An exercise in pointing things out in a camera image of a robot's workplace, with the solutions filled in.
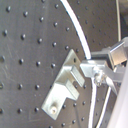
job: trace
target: white tube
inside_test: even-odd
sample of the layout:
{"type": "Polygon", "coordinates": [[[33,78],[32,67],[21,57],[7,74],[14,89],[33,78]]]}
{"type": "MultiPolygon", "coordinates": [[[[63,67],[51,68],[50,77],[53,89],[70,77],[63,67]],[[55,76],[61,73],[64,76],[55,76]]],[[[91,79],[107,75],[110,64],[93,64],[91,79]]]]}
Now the white tube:
{"type": "Polygon", "coordinates": [[[100,125],[101,125],[101,123],[103,121],[110,93],[111,93],[111,88],[108,87],[108,91],[107,91],[107,94],[106,94],[105,102],[104,102],[104,105],[103,105],[103,108],[102,108],[102,112],[101,112],[101,115],[100,115],[100,119],[98,121],[98,124],[97,124],[96,128],[100,128],[100,125]]]}
{"type": "Polygon", "coordinates": [[[92,99],[91,99],[91,107],[90,107],[88,128],[93,127],[93,116],[94,116],[96,93],[97,93],[97,86],[94,83],[94,78],[91,78],[91,80],[92,80],[92,99]]]}
{"type": "Polygon", "coordinates": [[[91,53],[90,53],[90,50],[89,50],[89,47],[88,47],[87,40],[85,38],[84,32],[83,32],[83,30],[80,26],[80,23],[79,23],[76,15],[74,13],[74,11],[70,7],[67,0],[60,0],[60,1],[62,2],[63,6],[65,7],[65,9],[67,11],[67,13],[69,14],[69,16],[72,20],[72,23],[74,24],[74,27],[75,27],[75,29],[78,33],[78,36],[79,36],[79,39],[80,39],[81,45],[83,47],[86,58],[91,59],[91,53]]]}

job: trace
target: metal plate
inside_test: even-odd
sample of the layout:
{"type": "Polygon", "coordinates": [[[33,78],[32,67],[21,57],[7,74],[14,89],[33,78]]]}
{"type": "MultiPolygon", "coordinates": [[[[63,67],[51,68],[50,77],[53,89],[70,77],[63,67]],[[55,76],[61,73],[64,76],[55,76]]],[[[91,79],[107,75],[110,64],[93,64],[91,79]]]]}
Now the metal plate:
{"type": "MultiPolygon", "coordinates": [[[[116,1],[70,0],[69,3],[91,51],[117,42],[116,1]]],[[[81,43],[62,3],[59,0],[1,0],[0,33],[0,56],[5,57],[4,63],[0,63],[0,81],[4,84],[0,90],[0,108],[3,110],[0,128],[60,128],[63,123],[67,128],[87,127],[90,79],[86,79],[85,89],[76,86],[80,92],[77,103],[67,99],[66,107],[56,121],[41,110],[69,50],[74,49],[79,59],[84,59],[81,43]]],[[[106,89],[98,89],[100,100],[96,103],[98,116],[94,117],[94,126],[101,113],[106,89]]],[[[111,100],[105,116],[107,122],[115,97],[111,100]]]]}

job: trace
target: studded panel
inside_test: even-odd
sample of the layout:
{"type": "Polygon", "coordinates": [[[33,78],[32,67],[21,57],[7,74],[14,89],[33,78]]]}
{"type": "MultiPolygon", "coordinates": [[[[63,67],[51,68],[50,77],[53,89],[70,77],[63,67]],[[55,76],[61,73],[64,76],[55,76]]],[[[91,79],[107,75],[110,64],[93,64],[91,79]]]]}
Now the studded panel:
{"type": "MultiPolygon", "coordinates": [[[[91,51],[117,42],[116,1],[69,0],[91,51]]],[[[67,99],[59,117],[52,120],[41,110],[68,52],[84,52],[73,23],[60,0],[0,1],[0,128],[87,128],[91,80],[74,102],[67,99]]],[[[94,127],[107,86],[98,88],[94,127]]],[[[115,102],[110,96],[102,123],[105,128],[115,102]]]]}

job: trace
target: dark gray surface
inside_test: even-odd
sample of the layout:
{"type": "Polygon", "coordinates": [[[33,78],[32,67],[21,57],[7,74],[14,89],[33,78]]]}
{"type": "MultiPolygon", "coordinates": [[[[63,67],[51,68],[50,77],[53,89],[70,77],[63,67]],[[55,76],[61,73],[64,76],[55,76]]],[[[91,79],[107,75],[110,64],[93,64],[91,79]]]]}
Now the dark gray surface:
{"type": "MultiPolygon", "coordinates": [[[[87,37],[91,51],[101,50],[117,42],[116,1],[113,0],[69,0],[78,16],[87,37]]],[[[75,28],[59,0],[1,0],[0,1],[0,56],[5,62],[0,63],[0,81],[4,84],[0,90],[0,128],[87,128],[91,100],[91,81],[86,79],[86,89],[78,87],[80,97],[77,106],[67,99],[56,121],[41,110],[41,105],[54,82],[69,50],[79,49],[80,60],[84,52],[75,28]]],[[[96,103],[96,125],[105,97],[106,87],[98,88],[96,103]]],[[[111,98],[107,106],[102,127],[105,128],[111,115],[116,97],[111,98]]]]}

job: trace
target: metal mounting bracket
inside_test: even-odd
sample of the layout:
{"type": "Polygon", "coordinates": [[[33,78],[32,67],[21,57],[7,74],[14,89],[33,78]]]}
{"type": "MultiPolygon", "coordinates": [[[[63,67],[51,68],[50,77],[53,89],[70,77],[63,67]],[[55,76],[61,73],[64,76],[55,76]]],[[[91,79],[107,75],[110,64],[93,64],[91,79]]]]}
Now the metal mounting bracket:
{"type": "Polygon", "coordinates": [[[42,105],[42,109],[54,120],[57,119],[66,98],[77,100],[79,97],[73,82],[77,81],[81,87],[84,86],[85,80],[79,72],[80,63],[71,49],[42,105]]]}

